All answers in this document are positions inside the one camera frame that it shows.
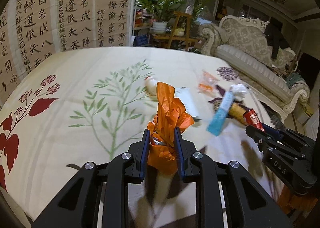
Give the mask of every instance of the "sofa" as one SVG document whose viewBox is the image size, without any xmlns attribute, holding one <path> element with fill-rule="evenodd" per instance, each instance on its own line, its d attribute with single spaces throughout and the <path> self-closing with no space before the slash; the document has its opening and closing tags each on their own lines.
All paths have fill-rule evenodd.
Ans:
<svg viewBox="0 0 320 228">
<path fill-rule="evenodd" d="M 256 97 L 277 112 L 281 121 L 291 113 L 297 102 L 306 103 L 310 89 L 299 78 L 287 82 L 269 68 L 286 71 L 296 54 L 290 48 L 279 48 L 277 59 L 272 60 L 272 46 L 268 46 L 264 31 L 269 22 L 260 19 L 225 16 L 219 26 L 207 23 L 199 27 L 206 39 L 201 48 L 204 55 L 225 60 L 233 67 Z"/>
</svg>

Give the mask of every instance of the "wooden easel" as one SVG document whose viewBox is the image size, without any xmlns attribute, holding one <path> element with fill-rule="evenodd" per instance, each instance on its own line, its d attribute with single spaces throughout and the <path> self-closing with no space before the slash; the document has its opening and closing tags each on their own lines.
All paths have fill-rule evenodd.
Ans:
<svg viewBox="0 0 320 228">
<path fill-rule="evenodd" d="M 197 38 L 190 38 L 190 21 L 191 21 L 192 15 L 189 15 L 189 14 L 186 14 L 186 13 L 182 13 L 182 12 L 179 12 L 179 11 L 174 11 L 173 14 L 176 15 L 176 19 L 174 21 L 174 25 L 173 25 L 173 28 L 171 30 L 171 34 L 154 35 L 153 38 L 154 39 L 158 39 L 158 40 L 169 40 L 168 44 L 166 45 L 167 49 L 170 49 L 172 40 L 185 41 L 186 42 L 186 51 L 188 51 L 189 43 L 197 42 L 199 40 Z M 179 22 L 179 19 L 180 19 L 181 16 L 184 16 L 184 17 L 187 18 L 186 34 L 184 36 L 182 36 L 182 37 L 174 36 L 174 32 L 177 29 L 178 22 Z"/>
</svg>

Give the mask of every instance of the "sofa backrest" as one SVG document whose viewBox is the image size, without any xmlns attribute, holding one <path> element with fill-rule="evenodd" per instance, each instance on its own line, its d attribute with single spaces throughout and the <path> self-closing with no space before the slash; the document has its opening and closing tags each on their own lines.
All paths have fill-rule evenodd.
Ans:
<svg viewBox="0 0 320 228">
<path fill-rule="evenodd" d="M 241 19 L 227 16 L 221 20 L 220 27 L 229 34 L 227 44 L 244 51 L 269 67 L 275 65 L 277 68 L 284 70 L 286 64 L 290 65 L 295 54 L 293 51 L 280 50 L 277 59 L 275 61 L 271 60 L 273 47 L 268 46 L 267 39 L 262 32 L 267 24 L 259 19 Z"/>
</svg>

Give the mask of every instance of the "white tablecloth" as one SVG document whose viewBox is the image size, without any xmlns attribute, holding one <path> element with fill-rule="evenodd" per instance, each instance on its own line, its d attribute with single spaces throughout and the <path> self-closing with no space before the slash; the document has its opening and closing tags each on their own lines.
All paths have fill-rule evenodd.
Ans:
<svg viewBox="0 0 320 228">
<path fill-rule="evenodd" d="M 157 48 L 94 48 L 51 56 L 19 84 L 0 111 L 0 122 L 8 118 L 3 129 L 9 125 L 10 114 L 13 120 L 6 128 L 11 131 L 1 129 L 11 142 L 0 157 L 8 193 L 35 219 L 76 173 L 72 166 L 88 161 L 102 164 L 127 151 L 156 114 L 157 103 L 142 91 L 144 78 L 153 74 L 174 87 L 190 88 L 202 120 L 189 127 L 183 138 L 215 161 L 239 161 L 271 194 L 259 160 L 262 155 L 243 125 L 227 119 L 219 137 L 206 131 L 213 106 L 197 86 L 206 70 L 228 89 L 234 82 L 218 75 L 221 67 L 229 68 L 218 58 Z M 244 105 L 272 126 L 252 94 L 246 95 Z M 151 168 L 147 178 L 140 186 L 129 186 L 136 227 L 162 227 L 195 214 L 195 205 L 190 203 L 195 202 L 195 184 L 183 186 L 177 176 L 156 174 Z"/>
</svg>

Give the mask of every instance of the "crumpled orange wrapper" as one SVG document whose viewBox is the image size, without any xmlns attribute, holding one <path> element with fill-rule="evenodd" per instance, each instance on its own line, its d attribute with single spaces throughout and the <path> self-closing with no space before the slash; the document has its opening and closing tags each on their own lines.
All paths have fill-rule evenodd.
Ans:
<svg viewBox="0 0 320 228">
<path fill-rule="evenodd" d="M 171 175 L 177 171 L 177 162 L 174 152 L 174 128 L 179 127 L 184 132 L 194 121 L 186 113 L 186 108 L 179 98 L 174 98 L 174 87 L 158 82 L 157 84 L 158 112 L 148 124 L 150 130 L 148 164 L 160 172 Z M 166 146 L 154 144 L 153 138 L 164 141 Z"/>
</svg>

